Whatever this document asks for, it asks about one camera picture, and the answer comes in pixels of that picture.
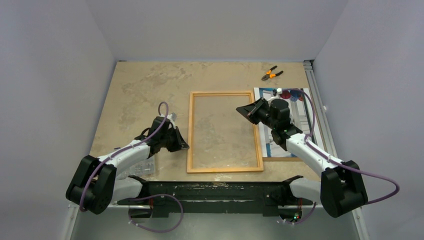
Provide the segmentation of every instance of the orange and black pliers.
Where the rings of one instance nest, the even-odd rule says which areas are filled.
[[[280,71],[279,73],[271,74],[271,72],[276,68],[277,68],[277,66],[271,67],[271,69],[266,72],[265,76],[262,77],[262,81],[280,76],[284,72],[284,71]]]

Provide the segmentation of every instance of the beige table surface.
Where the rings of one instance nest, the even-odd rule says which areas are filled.
[[[272,66],[284,70],[279,77],[262,81]],[[300,62],[126,62],[116,64],[97,126],[90,154],[101,156],[127,145],[151,126],[158,104],[166,101],[177,114],[176,125],[187,142],[191,91],[245,91],[254,87],[308,88]],[[228,152],[234,151],[228,146]],[[264,161],[263,172],[190,173],[187,151],[155,156],[155,174],[144,177],[158,181],[284,181],[295,175],[320,178],[303,162]]]

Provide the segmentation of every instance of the white wall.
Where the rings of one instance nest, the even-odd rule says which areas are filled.
[[[119,60],[314,59],[347,0],[87,0]]]
[[[371,239],[424,239],[424,1],[349,0],[313,63],[340,157],[400,193],[363,208]],[[364,178],[374,199],[394,189]]]
[[[84,0],[1,1],[1,239],[59,239],[114,66]]]

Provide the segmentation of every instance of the red object in picture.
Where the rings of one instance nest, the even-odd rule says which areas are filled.
[[[289,99],[292,95],[289,91],[285,90],[279,95],[282,99]]]

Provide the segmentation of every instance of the wooden picture frame edge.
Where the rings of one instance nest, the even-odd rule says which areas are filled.
[[[264,171],[264,162],[262,157],[261,138],[259,136],[259,128],[253,126],[254,145],[256,150],[256,167],[208,167],[208,168],[193,168],[193,139],[194,139],[194,111],[195,111],[195,96],[199,97],[218,97],[218,96],[248,96],[250,102],[255,101],[254,92],[247,91],[192,91],[190,92],[188,105],[188,145],[190,148],[187,152],[187,173],[237,173],[237,172],[262,172]]]

